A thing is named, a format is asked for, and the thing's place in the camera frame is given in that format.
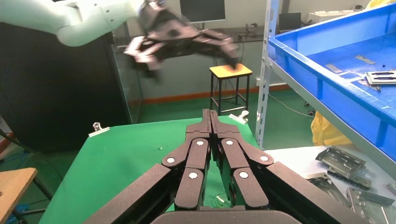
glass panel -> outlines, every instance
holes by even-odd
[[[124,48],[130,42],[130,36],[126,23],[113,31],[113,38],[114,57],[120,76],[122,90],[128,105],[132,123],[137,123],[142,98],[138,71],[132,68],[130,56],[122,53]]]

blue plastic tray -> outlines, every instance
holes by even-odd
[[[367,71],[396,70],[396,4],[277,35],[269,43],[276,53],[271,59],[396,161],[396,86],[377,91],[362,80]]]

green cloth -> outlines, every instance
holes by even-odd
[[[245,141],[257,146],[248,125],[226,116],[219,119],[237,125]],[[184,142],[186,126],[201,120],[116,126],[88,138],[40,223],[82,223],[155,163],[161,164],[166,154]],[[218,208],[230,206],[219,170],[213,161],[208,172],[204,205]]]

cable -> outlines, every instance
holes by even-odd
[[[245,52],[245,43],[242,41],[242,55],[240,56],[240,63],[242,64],[243,53]]]
[[[29,205],[37,204],[37,203],[40,203],[40,202],[45,202],[45,201],[48,201],[48,200],[49,200],[49,199],[42,199],[42,200],[37,201],[37,202],[29,203]]]
[[[286,104],[282,103],[281,101],[279,101],[279,100],[276,99],[275,97],[271,96],[271,94],[268,94],[268,95],[269,95],[271,98],[273,98],[276,102],[282,104],[282,105],[283,105],[284,107],[286,107],[287,109],[289,109],[289,110],[291,110],[291,111],[293,111],[293,112],[296,112],[296,113],[298,113],[298,114],[300,114],[300,115],[303,115],[303,116],[306,116],[306,117],[310,117],[310,118],[314,118],[314,116],[311,116],[311,115],[308,115],[308,114],[303,114],[303,113],[300,113],[300,112],[298,112],[298,111],[296,111],[296,110],[294,110],[294,109],[291,109],[291,108],[288,107]]]
[[[3,136],[3,138],[7,139],[8,141],[10,141],[10,142],[12,142],[12,143],[14,143],[14,144],[16,144],[16,145],[22,147],[22,148],[25,149],[26,151],[28,151],[28,152],[30,152],[30,153],[32,153],[32,154],[34,154],[34,155],[40,157],[40,158],[41,158],[42,160],[44,160],[44,161],[46,161],[46,162],[54,169],[54,171],[57,173],[57,175],[59,176],[59,178],[61,179],[61,181],[63,181],[63,177],[62,177],[62,175],[60,174],[60,172],[58,171],[58,169],[57,169],[57,168],[54,166],[54,164],[52,164],[52,162],[49,161],[47,158],[45,158],[44,156],[42,156],[41,154],[39,154],[39,153],[36,152],[35,150],[33,150],[33,149],[27,147],[26,145],[23,145],[22,143],[16,141],[15,139],[10,138],[10,137],[9,137],[8,135],[6,135],[6,134],[4,133],[4,131],[1,130],[1,129],[0,129],[0,135]]]

desk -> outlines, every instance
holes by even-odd
[[[35,168],[0,172],[0,224],[6,222],[36,174]]]
[[[306,177],[310,174],[325,173],[328,170],[328,166],[315,160],[316,156],[326,148],[326,146],[299,147],[267,150],[265,152],[270,154],[275,161],[283,163],[300,176]],[[391,176],[354,145],[342,145],[338,146],[338,148],[366,161],[366,169],[362,170],[359,175],[371,181],[370,193],[396,200],[396,196],[392,194],[386,186],[388,183],[395,183],[395,180]],[[356,188],[333,176],[330,176],[330,178],[345,197],[347,196],[346,190],[348,187]]]
[[[246,142],[257,146],[248,125],[237,125]],[[44,213],[41,224],[78,224],[101,208],[131,182],[184,142],[187,125],[202,119],[183,119],[111,127],[88,138]],[[205,205],[224,192],[215,162],[211,161]]]

